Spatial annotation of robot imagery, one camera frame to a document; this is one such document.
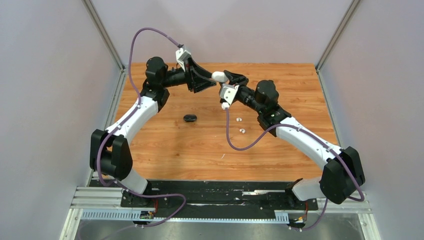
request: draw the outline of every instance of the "wooden tabletop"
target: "wooden tabletop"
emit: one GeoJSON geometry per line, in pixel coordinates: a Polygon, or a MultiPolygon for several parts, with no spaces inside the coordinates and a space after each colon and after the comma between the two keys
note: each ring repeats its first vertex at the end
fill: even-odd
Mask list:
{"type": "MultiPolygon", "coordinates": [[[[228,70],[249,78],[255,89],[260,80],[274,80],[278,103],[301,124],[325,140],[336,137],[313,64],[201,63],[210,72],[228,70]]],[[[145,63],[132,65],[141,90],[145,63]]],[[[133,139],[133,168],[147,179],[294,181],[321,175],[317,165],[289,143],[267,134],[246,151],[233,150],[226,140],[226,113],[221,109],[219,86],[199,93],[186,85],[170,87],[163,109],[133,139]],[[184,122],[186,114],[196,122],[184,122]]],[[[119,103],[118,120],[136,100],[127,79],[119,103]]],[[[230,110],[230,137],[236,147],[252,143],[262,132],[258,114],[240,102],[230,110]]]]}

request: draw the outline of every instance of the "wooden table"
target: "wooden table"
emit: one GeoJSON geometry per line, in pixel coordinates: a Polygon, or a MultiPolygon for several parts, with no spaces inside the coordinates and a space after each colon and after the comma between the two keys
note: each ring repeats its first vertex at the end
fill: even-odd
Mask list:
{"type": "MultiPolygon", "coordinates": [[[[312,64],[201,63],[210,72],[228,70],[249,78],[255,89],[260,80],[274,80],[278,103],[301,124],[336,144],[315,68],[312,64]]],[[[132,65],[132,76],[141,90],[145,63],[132,65]]],[[[267,134],[246,151],[233,150],[226,140],[226,113],[221,109],[219,86],[200,93],[186,85],[169,88],[163,109],[150,119],[133,139],[133,167],[147,179],[294,181],[321,175],[317,165],[289,143],[267,134]],[[184,122],[186,114],[196,122],[184,122]]],[[[119,103],[118,120],[135,102],[127,79],[119,103]]],[[[262,132],[257,113],[237,102],[230,108],[230,136],[245,147],[262,132]]]]}

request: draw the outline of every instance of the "white wall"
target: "white wall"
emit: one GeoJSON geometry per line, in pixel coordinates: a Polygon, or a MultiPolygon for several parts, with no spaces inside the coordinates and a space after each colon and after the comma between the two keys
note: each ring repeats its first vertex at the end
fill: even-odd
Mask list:
{"type": "MultiPolygon", "coordinates": [[[[143,27],[164,31],[201,62],[317,63],[351,0],[92,0],[122,61],[143,27]]],[[[175,62],[164,37],[142,33],[134,62],[175,62]]]]}
{"type": "Polygon", "coordinates": [[[56,240],[118,78],[82,1],[0,2],[0,239],[56,240]]]}
{"type": "Polygon", "coordinates": [[[322,70],[384,240],[423,239],[424,1],[364,0],[322,70]]]}

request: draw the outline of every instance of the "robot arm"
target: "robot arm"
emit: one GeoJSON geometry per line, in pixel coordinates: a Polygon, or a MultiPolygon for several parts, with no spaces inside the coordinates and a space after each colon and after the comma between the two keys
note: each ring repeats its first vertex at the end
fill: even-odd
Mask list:
{"type": "Polygon", "coordinates": [[[139,194],[145,192],[148,181],[133,169],[129,146],[144,124],[166,104],[170,95],[167,88],[187,84],[189,91],[198,93],[216,85],[210,80],[212,74],[194,62],[185,46],[179,48],[175,55],[180,68],[171,70],[162,58],[150,58],[146,63],[141,101],[137,99],[116,123],[105,130],[97,129],[91,135],[90,167],[96,170],[96,162],[100,161],[102,174],[112,176],[139,194]],[[102,142],[110,133],[113,134],[100,150],[100,159],[97,159],[102,142]]]}
{"type": "Polygon", "coordinates": [[[298,179],[286,189],[287,193],[293,193],[301,201],[325,197],[333,203],[341,204],[356,188],[334,154],[343,159],[359,186],[365,182],[358,152],[352,147],[342,149],[331,144],[302,126],[278,104],[279,93],[272,80],[260,81],[253,90],[247,87],[249,79],[241,74],[214,72],[212,78],[221,82],[219,96],[223,109],[239,101],[255,110],[259,125],[264,130],[277,125],[269,131],[273,136],[291,143],[321,168],[321,177],[298,179]]]}

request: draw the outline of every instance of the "gray floor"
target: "gray floor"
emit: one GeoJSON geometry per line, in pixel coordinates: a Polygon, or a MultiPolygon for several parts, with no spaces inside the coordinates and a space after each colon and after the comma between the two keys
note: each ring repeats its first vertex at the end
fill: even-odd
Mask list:
{"type": "MultiPolygon", "coordinates": [[[[318,218],[308,215],[308,224],[318,218]]],[[[76,240],[100,240],[117,230],[132,225],[129,221],[85,220],[80,224],[76,240]]],[[[295,232],[287,225],[250,223],[192,223],[166,222],[152,228],[131,228],[108,240],[364,240],[356,214],[326,213],[312,230],[295,232]]]]}

